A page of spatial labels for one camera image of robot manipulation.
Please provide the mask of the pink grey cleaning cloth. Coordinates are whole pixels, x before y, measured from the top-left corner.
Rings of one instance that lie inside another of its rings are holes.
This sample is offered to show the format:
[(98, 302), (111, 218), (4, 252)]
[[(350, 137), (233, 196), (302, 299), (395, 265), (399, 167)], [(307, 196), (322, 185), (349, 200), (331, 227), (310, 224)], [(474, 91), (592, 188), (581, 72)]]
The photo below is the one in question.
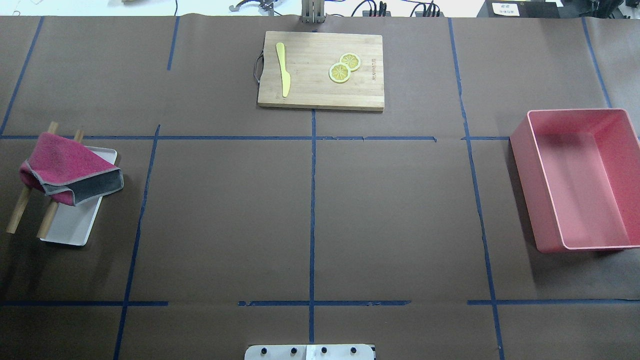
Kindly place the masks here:
[(26, 186), (69, 207), (124, 187), (119, 167), (77, 141), (48, 132), (39, 135), (30, 157), (20, 165), (19, 178)]

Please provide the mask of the yellow plastic knife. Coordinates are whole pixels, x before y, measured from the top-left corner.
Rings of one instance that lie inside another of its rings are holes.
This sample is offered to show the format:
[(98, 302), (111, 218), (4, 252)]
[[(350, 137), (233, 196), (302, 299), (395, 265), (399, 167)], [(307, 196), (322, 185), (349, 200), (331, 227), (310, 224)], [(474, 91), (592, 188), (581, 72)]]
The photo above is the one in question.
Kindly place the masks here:
[(275, 48), (281, 78), (281, 96), (282, 98), (288, 98), (291, 89), (291, 75), (287, 69), (286, 46), (283, 42), (277, 42)]

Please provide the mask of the bamboo cutting board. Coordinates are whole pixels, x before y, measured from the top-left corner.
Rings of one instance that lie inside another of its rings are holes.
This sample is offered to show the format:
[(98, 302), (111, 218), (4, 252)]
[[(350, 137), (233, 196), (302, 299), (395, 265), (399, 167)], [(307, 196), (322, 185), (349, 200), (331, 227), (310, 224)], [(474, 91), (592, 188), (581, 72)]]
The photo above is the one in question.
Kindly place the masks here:
[[(286, 47), (286, 68), (291, 75), (287, 98), (282, 97), (276, 43)], [(359, 55), (361, 67), (351, 72), (347, 82), (333, 82), (329, 68), (345, 53)], [(257, 96), (261, 107), (364, 112), (382, 112), (386, 107), (381, 35), (268, 30), (262, 55)]]

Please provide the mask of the lemon slice back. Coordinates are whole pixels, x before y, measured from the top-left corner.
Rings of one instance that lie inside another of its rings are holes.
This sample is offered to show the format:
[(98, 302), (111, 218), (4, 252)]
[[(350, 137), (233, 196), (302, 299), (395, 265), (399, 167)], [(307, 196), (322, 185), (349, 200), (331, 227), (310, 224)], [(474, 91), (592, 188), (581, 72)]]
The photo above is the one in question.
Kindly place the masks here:
[(339, 62), (345, 64), (350, 71), (358, 71), (361, 68), (362, 60), (354, 52), (346, 52), (339, 57)]

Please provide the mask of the white mounting plate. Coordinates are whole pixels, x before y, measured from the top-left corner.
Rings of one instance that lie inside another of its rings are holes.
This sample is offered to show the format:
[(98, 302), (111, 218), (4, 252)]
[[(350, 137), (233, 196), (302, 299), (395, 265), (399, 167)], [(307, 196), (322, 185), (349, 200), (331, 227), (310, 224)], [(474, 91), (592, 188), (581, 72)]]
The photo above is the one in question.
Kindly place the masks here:
[(259, 344), (249, 346), (245, 360), (375, 360), (375, 346), (346, 344)]

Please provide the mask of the white rectangular tray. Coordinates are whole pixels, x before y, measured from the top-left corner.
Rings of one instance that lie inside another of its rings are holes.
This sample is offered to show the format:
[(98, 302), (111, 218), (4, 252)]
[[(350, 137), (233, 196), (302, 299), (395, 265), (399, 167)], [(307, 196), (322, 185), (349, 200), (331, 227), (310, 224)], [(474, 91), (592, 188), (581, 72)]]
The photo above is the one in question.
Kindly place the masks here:
[[(95, 146), (85, 147), (115, 166), (118, 155), (116, 150)], [(46, 238), (39, 239), (44, 242), (84, 246), (89, 239), (103, 197), (94, 198), (78, 206), (60, 203), (48, 235)]]

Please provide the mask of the pink plastic bin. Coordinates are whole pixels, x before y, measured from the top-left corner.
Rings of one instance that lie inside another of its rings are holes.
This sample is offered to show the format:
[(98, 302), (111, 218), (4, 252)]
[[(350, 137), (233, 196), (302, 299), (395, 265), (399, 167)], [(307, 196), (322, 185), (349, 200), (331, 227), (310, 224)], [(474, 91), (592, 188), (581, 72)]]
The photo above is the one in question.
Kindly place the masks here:
[(639, 247), (640, 149), (626, 110), (532, 110), (509, 141), (538, 251)]

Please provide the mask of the aluminium frame post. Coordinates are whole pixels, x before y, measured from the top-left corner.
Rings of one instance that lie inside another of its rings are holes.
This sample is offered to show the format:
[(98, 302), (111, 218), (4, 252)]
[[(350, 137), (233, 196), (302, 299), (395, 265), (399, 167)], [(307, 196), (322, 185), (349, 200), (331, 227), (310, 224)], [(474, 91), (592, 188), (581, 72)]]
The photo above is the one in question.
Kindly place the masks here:
[(301, 22), (322, 24), (326, 21), (325, 0), (302, 0)]

